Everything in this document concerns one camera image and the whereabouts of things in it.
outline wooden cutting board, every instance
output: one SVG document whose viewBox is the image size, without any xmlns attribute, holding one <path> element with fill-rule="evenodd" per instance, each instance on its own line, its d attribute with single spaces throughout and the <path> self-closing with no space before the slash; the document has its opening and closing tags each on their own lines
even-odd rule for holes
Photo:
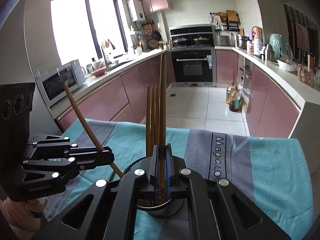
<svg viewBox="0 0 320 240">
<path fill-rule="evenodd" d="M 238 22 L 238 16 L 236 11 L 227 10 L 228 20 L 231 22 Z"/>
</svg>

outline oven door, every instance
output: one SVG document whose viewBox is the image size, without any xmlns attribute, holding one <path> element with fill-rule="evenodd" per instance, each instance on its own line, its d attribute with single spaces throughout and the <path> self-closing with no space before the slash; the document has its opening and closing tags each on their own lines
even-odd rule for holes
<svg viewBox="0 0 320 240">
<path fill-rule="evenodd" d="M 211 51 L 172 52 L 176 82 L 212 82 Z"/>
</svg>

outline kitchen counter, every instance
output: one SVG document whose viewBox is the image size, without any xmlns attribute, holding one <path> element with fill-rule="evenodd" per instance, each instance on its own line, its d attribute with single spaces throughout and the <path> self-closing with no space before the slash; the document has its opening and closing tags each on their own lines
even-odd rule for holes
<svg viewBox="0 0 320 240">
<path fill-rule="evenodd" d="M 161 49 L 154 49 L 150 52 L 143 52 L 139 56 L 129 56 L 129 59 L 123 59 L 122 62 L 132 60 L 126 64 L 123 64 L 111 71 L 106 71 L 103 76 L 88 78 L 84 85 L 79 89 L 72 92 L 72 95 L 75 101 L 78 101 L 97 87 L 101 86 L 102 84 L 108 82 L 109 80 L 115 78 L 116 76 L 120 75 L 121 73 L 133 68 L 134 66 L 141 64 L 157 55 L 163 54 L 166 50 Z M 51 112 L 52 117 L 55 119 L 60 114 L 62 114 L 65 110 L 67 110 L 71 106 L 69 99 L 67 96 L 61 99 L 59 102 L 54 104 L 50 107 L 49 111 Z"/>
<path fill-rule="evenodd" d="M 287 92 L 300 108 L 303 108 L 306 102 L 320 105 L 320 89 L 316 84 L 314 84 L 313 87 L 309 87 L 300 82 L 296 75 L 280 69 L 276 63 L 269 61 L 265 63 L 259 57 L 248 54 L 244 49 L 224 46 L 215 46 L 215 49 L 233 50 L 250 60 L 276 81 L 276 83 Z"/>
</svg>

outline water heater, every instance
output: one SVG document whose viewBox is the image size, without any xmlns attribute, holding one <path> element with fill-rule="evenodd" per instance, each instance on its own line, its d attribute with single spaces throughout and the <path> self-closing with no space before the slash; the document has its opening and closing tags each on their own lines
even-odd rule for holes
<svg viewBox="0 0 320 240">
<path fill-rule="evenodd" d="M 135 21 L 145 21 L 144 12 L 142 8 L 142 3 L 139 0 L 128 0 L 128 6 L 130 11 L 131 20 Z"/>
</svg>

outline microwave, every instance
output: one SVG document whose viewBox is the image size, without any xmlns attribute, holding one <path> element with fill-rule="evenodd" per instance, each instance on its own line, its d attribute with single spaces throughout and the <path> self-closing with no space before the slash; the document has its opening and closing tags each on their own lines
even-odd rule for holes
<svg viewBox="0 0 320 240">
<path fill-rule="evenodd" d="M 67 95 L 63 87 L 64 84 L 68 84 L 72 92 L 83 86 L 85 78 L 79 60 L 73 60 L 48 71 L 36 82 L 45 104 L 50 107 Z"/>
</svg>

